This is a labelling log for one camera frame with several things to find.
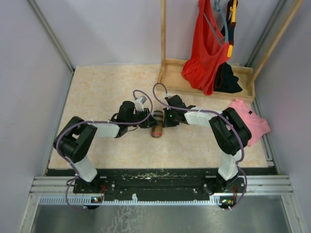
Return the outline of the plaid brown glasses case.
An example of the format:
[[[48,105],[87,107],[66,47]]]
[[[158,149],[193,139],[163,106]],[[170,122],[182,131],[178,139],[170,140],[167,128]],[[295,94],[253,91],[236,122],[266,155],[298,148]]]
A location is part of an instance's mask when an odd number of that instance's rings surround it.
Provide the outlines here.
[[[155,110],[153,117],[157,121],[157,125],[152,127],[151,136],[153,138],[160,138],[163,134],[164,113],[163,111]]]

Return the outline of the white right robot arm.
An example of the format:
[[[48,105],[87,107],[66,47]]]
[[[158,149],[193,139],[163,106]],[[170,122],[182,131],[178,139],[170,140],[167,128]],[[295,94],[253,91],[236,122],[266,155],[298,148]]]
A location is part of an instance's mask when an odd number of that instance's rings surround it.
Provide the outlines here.
[[[179,95],[165,97],[165,100],[164,127],[187,124],[211,128],[222,151],[217,186],[223,192],[230,191],[239,172],[238,163],[243,160],[244,148],[252,136],[242,118],[232,107],[216,112],[186,106]]]

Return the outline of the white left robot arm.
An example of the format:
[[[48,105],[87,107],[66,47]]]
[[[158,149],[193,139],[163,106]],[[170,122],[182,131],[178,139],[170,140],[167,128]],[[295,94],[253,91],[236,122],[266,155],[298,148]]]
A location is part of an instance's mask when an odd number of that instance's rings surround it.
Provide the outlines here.
[[[148,129],[158,125],[150,109],[143,106],[145,101],[144,96],[135,101],[124,101],[119,112],[108,121],[86,121],[74,116],[55,138],[53,147],[84,181],[88,191],[94,193],[101,187],[98,171],[87,156],[94,138],[120,138],[129,127]]]

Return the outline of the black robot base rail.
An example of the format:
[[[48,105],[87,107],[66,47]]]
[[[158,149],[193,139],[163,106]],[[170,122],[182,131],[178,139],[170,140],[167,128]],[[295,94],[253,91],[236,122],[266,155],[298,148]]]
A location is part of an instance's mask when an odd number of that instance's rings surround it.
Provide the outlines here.
[[[91,183],[74,171],[50,169],[36,177],[32,191],[67,195],[70,204],[192,204],[219,205],[225,197],[278,195],[287,189],[287,176],[272,167],[247,168],[223,181],[216,168],[99,169]]]

